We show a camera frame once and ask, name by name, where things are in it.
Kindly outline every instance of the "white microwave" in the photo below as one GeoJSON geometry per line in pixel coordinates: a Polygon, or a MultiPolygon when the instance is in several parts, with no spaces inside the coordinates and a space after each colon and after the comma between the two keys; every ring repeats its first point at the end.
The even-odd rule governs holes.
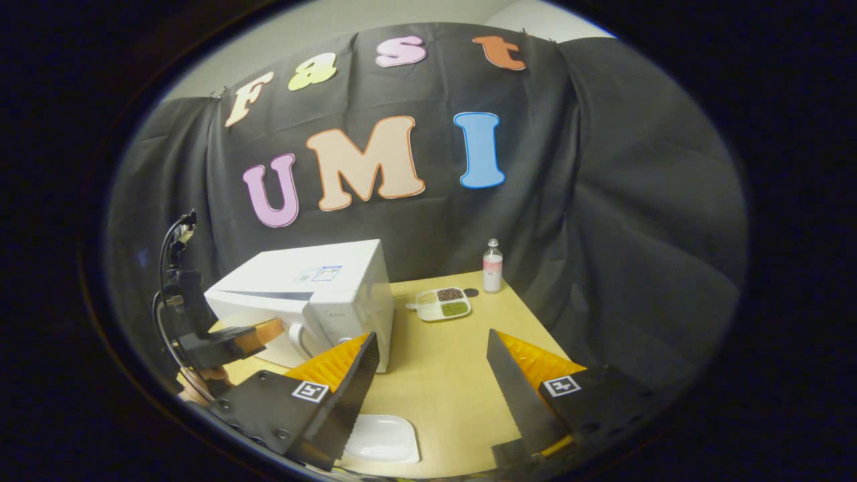
{"type": "Polygon", "coordinates": [[[256,356],[293,368],[368,331],[387,371],[393,294],[379,239],[264,251],[206,293],[226,327],[280,318],[285,332],[256,356]]]}

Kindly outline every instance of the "water bottle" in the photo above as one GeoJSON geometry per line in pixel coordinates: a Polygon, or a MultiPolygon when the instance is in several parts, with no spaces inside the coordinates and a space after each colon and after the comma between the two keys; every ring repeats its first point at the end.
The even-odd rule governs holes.
{"type": "Polygon", "coordinates": [[[488,240],[488,250],[482,255],[482,289],[498,292],[503,280],[503,253],[497,249],[497,240],[488,240]]]}

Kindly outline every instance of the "wooden table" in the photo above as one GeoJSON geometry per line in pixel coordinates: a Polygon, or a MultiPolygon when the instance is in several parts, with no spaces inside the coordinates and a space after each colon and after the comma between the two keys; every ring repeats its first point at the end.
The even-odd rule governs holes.
{"type": "MultiPolygon", "coordinates": [[[[393,464],[344,454],[337,467],[388,477],[433,478],[496,467],[491,446],[519,438],[494,373],[486,360],[488,329],[495,328],[568,359],[548,331],[503,282],[497,293],[482,290],[482,271],[392,284],[393,341],[387,373],[375,374],[361,413],[397,415],[417,433],[420,461],[393,464]],[[421,291],[476,288],[473,311],[444,322],[424,322],[405,307],[421,291]]],[[[259,370],[286,368],[258,358],[225,366],[239,384],[259,370]]]]}

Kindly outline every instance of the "black cloth backdrop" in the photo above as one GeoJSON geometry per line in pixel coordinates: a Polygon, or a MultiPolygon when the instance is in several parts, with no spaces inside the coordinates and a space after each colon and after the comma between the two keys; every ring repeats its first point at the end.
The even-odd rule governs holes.
{"type": "Polygon", "coordinates": [[[105,270],[117,320],[173,385],[177,369],[150,304],[161,239],[191,208],[199,224],[183,260],[202,272],[204,288],[261,251],[370,238],[381,239],[392,281],[474,271],[487,240],[498,238],[504,278],[573,360],[610,363],[657,387],[686,379],[716,350],[746,266],[735,161],[692,98],[616,39],[557,45],[493,27],[424,23],[284,52],[219,97],[155,107],[115,179],[105,270]],[[423,39],[422,61],[375,64],[380,42],[408,35],[423,39]],[[517,45],[512,57],[526,69],[490,63],[472,42],[488,35],[517,45]],[[337,73],[290,91],[296,66],[323,52],[336,54],[337,73]],[[236,90],[268,71],[274,78],[249,115],[224,127],[236,90]],[[459,182],[467,158],[452,118],[465,111],[500,118],[494,133],[505,183],[473,190],[459,182]],[[378,176],[369,201],[343,183],[352,204],[320,210],[307,139],[342,129],[364,149],[378,121],[400,115],[416,121],[411,149],[425,191],[385,199],[378,176]],[[268,201],[279,208],[269,163],[288,153],[299,214],[271,228],[257,219],[242,175],[265,166],[268,201]]]}

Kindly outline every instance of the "microwave door handle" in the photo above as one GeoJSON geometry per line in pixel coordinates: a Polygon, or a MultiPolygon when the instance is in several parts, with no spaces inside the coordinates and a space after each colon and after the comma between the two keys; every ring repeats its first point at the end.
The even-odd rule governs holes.
{"type": "Polygon", "coordinates": [[[311,354],[309,354],[309,350],[303,344],[303,325],[301,323],[292,323],[289,327],[289,341],[291,345],[295,348],[295,351],[298,353],[302,353],[303,356],[306,357],[307,360],[313,358],[311,354]]]}

